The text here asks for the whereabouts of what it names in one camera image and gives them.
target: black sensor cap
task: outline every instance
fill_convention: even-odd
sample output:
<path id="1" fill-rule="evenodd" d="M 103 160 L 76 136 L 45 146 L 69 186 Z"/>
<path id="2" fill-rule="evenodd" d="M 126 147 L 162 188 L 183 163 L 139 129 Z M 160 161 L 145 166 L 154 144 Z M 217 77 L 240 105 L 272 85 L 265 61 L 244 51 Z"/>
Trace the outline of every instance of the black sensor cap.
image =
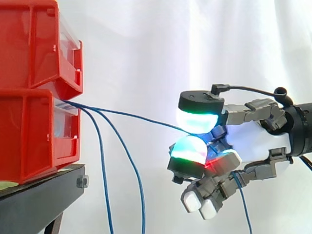
<path id="1" fill-rule="evenodd" d="M 184 91 L 180 95 L 179 109 L 192 114 L 221 115 L 224 99 L 209 91 Z"/>

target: robotic hand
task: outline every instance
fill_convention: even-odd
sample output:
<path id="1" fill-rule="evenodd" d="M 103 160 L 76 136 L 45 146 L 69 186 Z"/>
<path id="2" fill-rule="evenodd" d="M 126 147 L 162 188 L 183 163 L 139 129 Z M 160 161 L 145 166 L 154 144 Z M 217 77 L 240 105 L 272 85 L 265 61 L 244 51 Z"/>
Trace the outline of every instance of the robotic hand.
<path id="1" fill-rule="evenodd" d="M 230 89 L 275 100 L 224 106 L 219 94 Z M 211 91 L 186 91 L 181 93 L 178 112 L 179 124 L 191 134 L 170 147 L 168 170 L 174 173 L 173 182 L 191 182 L 181 201 L 187 212 L 199 210 L 204 219 L 214 217 L 238 186 L 274 178 L 293 163 L 293 156 L 312 152 L 312 103 L 293 105 L 284 88 L 271 94 L 219 84 Z M 259 145 L 262 138 L 265 145 Z M 233 171 L 241 163 L 248 164 Z"/>

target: screw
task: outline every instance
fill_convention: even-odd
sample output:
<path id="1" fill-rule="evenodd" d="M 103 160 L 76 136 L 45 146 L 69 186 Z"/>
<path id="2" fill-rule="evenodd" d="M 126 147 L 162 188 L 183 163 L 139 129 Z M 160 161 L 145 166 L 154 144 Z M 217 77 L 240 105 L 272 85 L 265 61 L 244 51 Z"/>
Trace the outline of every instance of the screw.
<path id="1" fill-rule="evenodd" d="M 82 175 L 77 179 L 77 187 L 78 188 L 88 188 L 89 186 L 89 176 L 88 175 Z"/>

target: led light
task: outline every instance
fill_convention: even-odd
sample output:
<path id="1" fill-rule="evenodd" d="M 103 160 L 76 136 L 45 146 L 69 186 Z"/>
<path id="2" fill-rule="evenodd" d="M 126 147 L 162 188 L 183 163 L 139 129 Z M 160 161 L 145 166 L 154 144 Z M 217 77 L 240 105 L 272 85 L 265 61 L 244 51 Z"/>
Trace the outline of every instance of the led light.
<path id="1" fill-rule="evenodd" d="M 218 121 L 218 115 L 214 114 L 192 114 L 177 110 L 176 120 L 180 128 L 193 133 L 208 133 L 215 127 Z"/>
<path id="2" fill-rule="evenodd" d="M 207 145 L 202 139 L 195 136 L 185 136 L 176 142 L 171 151 L 171 157 L 183 158 L 204 165 L 207 151 Z"/>

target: white fingertip pad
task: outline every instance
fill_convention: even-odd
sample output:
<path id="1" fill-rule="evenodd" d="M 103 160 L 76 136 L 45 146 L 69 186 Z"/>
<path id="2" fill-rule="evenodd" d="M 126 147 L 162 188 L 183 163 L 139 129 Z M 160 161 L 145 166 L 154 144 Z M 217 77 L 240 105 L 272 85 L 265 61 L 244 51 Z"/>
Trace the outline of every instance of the white fingertip pad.
<path id="1" fill-rule="evenodd" d="M 200 208 L 200 213 L 204 219 L 211 219 L 216 216 L 217 211 L 210 199 L 206 199 Z"/>
<path id="2" fill-rule="evenodd" d="M 194 211 L 198 211 L 199 208 L 201 207 L 201 203 L 200 203 L 196 193 L 193 191 L 187 192 L 184 195 L 183 202 L 184 202 L 186 209 L 190 213 L 194 212 Z"/>

